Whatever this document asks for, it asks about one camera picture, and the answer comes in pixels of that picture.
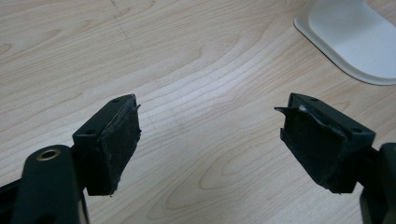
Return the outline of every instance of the wooden table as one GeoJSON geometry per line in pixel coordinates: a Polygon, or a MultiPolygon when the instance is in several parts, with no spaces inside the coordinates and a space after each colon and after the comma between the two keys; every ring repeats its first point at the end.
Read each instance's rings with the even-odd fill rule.
{"type": "MultiPolygon", "coordinates": [[[[369,1],[396,23],[396,1],[369,1]]],[[[294,27],[305,1],[2,0],[0,185],[108,100],[135,93],[141,141],[92,223],[361,223],[357,186],[317,186],[279,139],[291,92],[395,141],[396,87],[362,83],[294,27]]]]}

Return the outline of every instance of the metal grommet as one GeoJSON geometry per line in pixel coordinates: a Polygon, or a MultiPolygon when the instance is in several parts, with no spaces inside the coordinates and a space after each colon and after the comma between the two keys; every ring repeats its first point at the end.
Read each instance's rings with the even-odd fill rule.
{"type": "Polygon", "coordinates": [[[59,154],[61,154],[61,150],[59,149],[48,149],[38,154],[36,159],[38,161],[49,161],[59,156],[59,154]]]}

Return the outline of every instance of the black bracket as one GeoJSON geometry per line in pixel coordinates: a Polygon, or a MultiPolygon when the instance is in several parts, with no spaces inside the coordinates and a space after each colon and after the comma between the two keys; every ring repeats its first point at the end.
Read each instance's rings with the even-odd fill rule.
{"type": "Polygon", "coordinates": [[[30,155],[0,188],[0,223],[89,223],[82,191],[111,195],[140,139],[134,95],[108,102],[73,134],[75,145],[30,155]]]}
{"type": "Polygon", "coordinates": [[[396,143],[372,148],[375,133],[320,100],[292,93],[280,138],[312,179],[333,193],[364,186],[364,223],[396,223],[396,143]]]}

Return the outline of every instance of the white object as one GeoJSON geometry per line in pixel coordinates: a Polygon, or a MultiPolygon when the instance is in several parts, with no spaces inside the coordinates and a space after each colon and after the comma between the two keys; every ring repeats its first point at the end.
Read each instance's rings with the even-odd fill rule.
{"type": "Polygon", "coordinates": [[[365,0],[308,0],[294,25],[352,77],[396,84],[396,27],[365,0]]]}

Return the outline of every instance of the wood grain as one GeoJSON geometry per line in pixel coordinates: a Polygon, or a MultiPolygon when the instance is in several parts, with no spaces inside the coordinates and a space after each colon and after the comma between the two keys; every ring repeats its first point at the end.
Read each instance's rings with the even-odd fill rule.
{"type": "MultiPolygon", "coordinates": [[[[141,141],[92,223],[361,223],[357,186],[317,186],[279,140],[291,92],[395,141],[396,87],[347,76],[292,25],[305,0],[1,0],[0,184],[111,98],[141,141]]],[[[396,23],[396,2],[369,1],[396,23]]]]}

